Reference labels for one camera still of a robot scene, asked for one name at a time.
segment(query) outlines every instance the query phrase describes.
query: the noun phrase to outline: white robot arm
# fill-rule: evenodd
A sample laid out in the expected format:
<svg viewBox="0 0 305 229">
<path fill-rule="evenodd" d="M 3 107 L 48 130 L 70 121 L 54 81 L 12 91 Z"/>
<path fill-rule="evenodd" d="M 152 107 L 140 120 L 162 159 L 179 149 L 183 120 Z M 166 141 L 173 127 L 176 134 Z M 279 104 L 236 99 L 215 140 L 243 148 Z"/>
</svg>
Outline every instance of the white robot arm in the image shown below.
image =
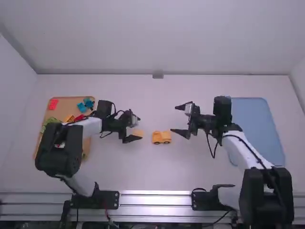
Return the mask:
<svg viewBox="0 0 305 229">
<path fill-rule="evenodd" d="M 193 102 L 176 106 L 189 117 L 188 129 L 171 131 L 190 139 L 204 130 L 223 146 L 230 159 L 244 174 L 241 187 L 215 185 L 209 192 L 193 193 L 193 210 L 240 210 L 244 223 L 249 225 L 291 224 L 294 204 L 291 175 L 285 168 L 276 168 L 246 139 L 242 128 L 232 123 L 230 97 L 214 98 L 213 115 L 200 114 Z M 199 209 L 193 202 L 204 205 Z"/>
</svg>

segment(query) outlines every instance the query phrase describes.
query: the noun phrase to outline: blue mat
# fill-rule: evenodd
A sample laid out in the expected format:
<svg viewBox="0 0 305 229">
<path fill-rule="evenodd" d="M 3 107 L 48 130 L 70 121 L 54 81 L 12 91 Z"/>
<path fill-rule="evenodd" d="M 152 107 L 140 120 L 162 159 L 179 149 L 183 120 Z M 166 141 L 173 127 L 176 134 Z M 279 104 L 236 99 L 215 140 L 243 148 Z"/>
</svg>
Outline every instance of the blue mat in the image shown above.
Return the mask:
<svg viewBox="0 0 305 229">
<path fill-rule="evenodd" d="M 232 116 L 264 158 L 275 166 L 285 166 L 283 148 L 265 99 L 232 98 Z"/>
</svg>

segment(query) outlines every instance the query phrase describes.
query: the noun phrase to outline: cork board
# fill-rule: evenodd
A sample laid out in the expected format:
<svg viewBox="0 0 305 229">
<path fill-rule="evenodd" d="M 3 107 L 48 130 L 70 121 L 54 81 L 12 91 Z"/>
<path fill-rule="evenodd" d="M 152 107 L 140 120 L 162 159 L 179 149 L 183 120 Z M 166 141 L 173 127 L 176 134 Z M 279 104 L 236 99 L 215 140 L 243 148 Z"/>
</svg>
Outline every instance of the cork board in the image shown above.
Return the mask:
<svg viewBox="0 0 305 229">
<path fill-rule="evenodd" d="M 85 112 L 85 113 L 81 113 L 77 107 L 77 104 L 80 102 L 83 102 L 84 98 L 90 98 L 92 101 L 95 101 L 95 98 L 92 96 L 53 97 L 53 98 L 51 98 L 47 104 L 47 109 L 44 114 L 44 118 L 43 118 L 41 127 L 43 126 L 43 123 L 50 117 L 54 117 L 54 118 L 64 122 L 64 120 L 70 115 L 73 115 L 74 117 L 77 117 L 81 114 L 89 115 L 92 112 L 90 109 L 88 109 L 87 112 Z M 52 99 L 58 99 L 58 103 L 56 105 L 55 110 L 49 110 L 49 104 Z M 39 132 L 37 144 L 36 144 L 35 151 L 33 154 L 33 159 L 35 159 L 35 157 L 36 157 L 41 138 L 42 138 L 42 133 Z M 82 142 L 83 160 L 86 160 L 90 153 L 90 143 L 91 143 L 91 138 L 83 139 L 83 142 Z"/>
</svg>

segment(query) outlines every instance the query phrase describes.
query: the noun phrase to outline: yellow toy car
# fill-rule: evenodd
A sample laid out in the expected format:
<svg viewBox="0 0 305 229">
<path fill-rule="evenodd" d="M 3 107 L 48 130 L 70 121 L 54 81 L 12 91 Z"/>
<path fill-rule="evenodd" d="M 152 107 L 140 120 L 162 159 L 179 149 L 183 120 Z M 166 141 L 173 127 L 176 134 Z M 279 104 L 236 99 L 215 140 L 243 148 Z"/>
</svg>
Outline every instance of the yellow toy car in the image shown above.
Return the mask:
<svg viewBox="0 0 305 229">
<path fill-rule="evenodd" d="M 170 131 L 155 131 L 152 134 L 152 143 L 158 145 L 160 143 L 170 144 L 172 142 Z"/>
</svg>

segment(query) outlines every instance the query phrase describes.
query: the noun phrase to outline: white table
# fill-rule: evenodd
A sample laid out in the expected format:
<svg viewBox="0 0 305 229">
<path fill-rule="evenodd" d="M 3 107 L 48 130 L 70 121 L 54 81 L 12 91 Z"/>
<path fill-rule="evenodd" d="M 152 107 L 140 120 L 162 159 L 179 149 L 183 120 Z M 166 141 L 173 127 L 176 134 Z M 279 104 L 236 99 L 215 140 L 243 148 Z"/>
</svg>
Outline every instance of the white table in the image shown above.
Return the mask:
<svg viewBox="0 0 305 229">
<path fill-rule="evenodd" d="M 213 98 L 230 95 L 267 100 L 286 156 L 286 168 L 293 178 L 295 196 L 299 197 L 295 205 L 300 208 L 295 216 L 298 222 L 305 222 L 305 209 L 301 208 L 305 208 L 305 200 L 302 199 L 303 194 L 305 196 L 305 116 L 288 76 L 166 75 L 162 80 L 153 79 L 151 75 L 39 77 L 14 145 L 1 167 L 2 201 L 9 203 L 2 206 L 1 220 L 27 217 L 32 220 L 59 219 L 63 200 L 69 198 L 70 191 L 62 182 L 38 171 L 32 154 L 46 104 L 51 97 L 92 95 L 96 100 L 114 102 L 117 109 L 131 108 L 141 118 L 139 128 L 145 133 L 141 141 L 130 144 L 122 144 L 116 134 L 105 139 L 92 137 L 89 158 L 81 169 L 97 181 L 101 189 L 126 193 L 121 197 L 122 206 L 112 214 L 122 219 L 120 216 L 128 212 L 131 214 L 128 221 L 148 221 L 147 217 L 151 221 L 213 221 L 213 217 L 204 217 L 210 213 L 191 211 L 190 203 L 185 199 L 189 199 L 189 191 L 195 187 L 210 189 L 212 185 L 221 183 L 240 185 L 242 173 L 231 165 L 221 147 L 217 149 L 216 159 L 212 159 L 202 132 L 190 141 L 172 135 L 171 144 L 159 146 L 151 143 L 151 134 L 155 130 L 186 127 L 187 118 L 183 112 L 174 109 L 176 105 L 193 100 L 201 107 L 202 113 L 211 114 Z M 158 202 L 157 199 L 149 199 L 151 197 L 163 199 Z M 168 205 L 163 204 L 171 199 L 173 201 Z M 124 201 L 128 202 L 126 206 L 123 206 Z M 40 205 L 35 208 L 33 204 L 29 208 L 29 203 Z M 158 203 L 163 211 L 151 207 Z M 181 212 L 181 206 L 185 207 L 185 212 Z M 80 214 L 83 214 L 81 220 L 103 219 L 103 211 L 84 210 Z"/>
</svg>

